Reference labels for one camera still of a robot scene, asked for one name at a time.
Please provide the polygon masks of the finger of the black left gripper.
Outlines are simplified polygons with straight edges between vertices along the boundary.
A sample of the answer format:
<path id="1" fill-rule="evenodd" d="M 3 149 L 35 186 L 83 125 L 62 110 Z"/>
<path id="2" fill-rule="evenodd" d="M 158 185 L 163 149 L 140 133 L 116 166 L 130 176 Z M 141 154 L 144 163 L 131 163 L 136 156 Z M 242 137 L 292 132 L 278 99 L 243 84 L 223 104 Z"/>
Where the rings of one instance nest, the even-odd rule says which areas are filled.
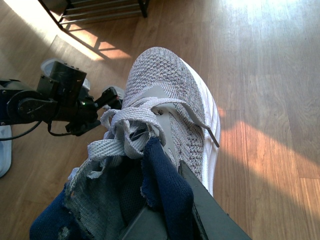
<path id="1" fill-rule="evenodd" d="M 106 110 L 120 110 L 123 103 L 123 89 L 120 87 L 108 87 L 95 102 L 96 109 L 104 108 Z"/>

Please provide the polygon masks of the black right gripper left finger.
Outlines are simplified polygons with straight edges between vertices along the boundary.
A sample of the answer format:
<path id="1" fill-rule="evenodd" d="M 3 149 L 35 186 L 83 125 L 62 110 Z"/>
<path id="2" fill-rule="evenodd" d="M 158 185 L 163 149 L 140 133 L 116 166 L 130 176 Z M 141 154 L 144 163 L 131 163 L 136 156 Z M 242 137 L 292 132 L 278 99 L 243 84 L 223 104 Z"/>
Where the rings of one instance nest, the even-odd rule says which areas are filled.
<path id="1" fill-rule="evenodd" d="M 144 206 L 119 236 L 120 240 L 169 240 L 165 217 Z"/>

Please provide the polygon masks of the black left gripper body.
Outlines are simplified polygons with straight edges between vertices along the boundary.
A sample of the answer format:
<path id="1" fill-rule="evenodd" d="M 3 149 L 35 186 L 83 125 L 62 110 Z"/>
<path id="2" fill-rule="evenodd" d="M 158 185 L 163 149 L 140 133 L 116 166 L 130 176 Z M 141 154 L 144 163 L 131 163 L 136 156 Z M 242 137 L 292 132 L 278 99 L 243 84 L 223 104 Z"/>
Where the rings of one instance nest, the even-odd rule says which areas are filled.
<path id="1" fill-rule="evenodd" d="M 58 88 L 58 81 L 46 77 L 44 73 L 41 75 L 37 91 L 45 98 L 48 98 L 54 105 L 54 111 L 46 113 L 48 115 L 47 129 L 51 135 L 55 137 L 81 136 L 100 125 L 92 96 L 89 95 L 84 98 L 73 96 L 70 100 L 66 100 L 57 93 Z M 65 126 L 66 133 L 51 132 L 53 121 L 67 122 L 68 124 Z"/>

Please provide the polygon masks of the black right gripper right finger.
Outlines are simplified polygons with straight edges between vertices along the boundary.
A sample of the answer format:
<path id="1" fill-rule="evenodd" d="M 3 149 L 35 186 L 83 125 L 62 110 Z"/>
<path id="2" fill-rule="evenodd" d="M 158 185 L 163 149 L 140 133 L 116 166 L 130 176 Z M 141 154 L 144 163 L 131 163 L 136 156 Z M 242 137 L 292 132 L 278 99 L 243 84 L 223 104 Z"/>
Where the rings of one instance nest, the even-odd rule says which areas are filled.
<path id="1" fill-rule="evenodd" d="M 224 212 L 188 165 L 181 160 L 179 174 L 193 191 L 192 226 L 195 240 L 249 240 L 250 237 Z"/>

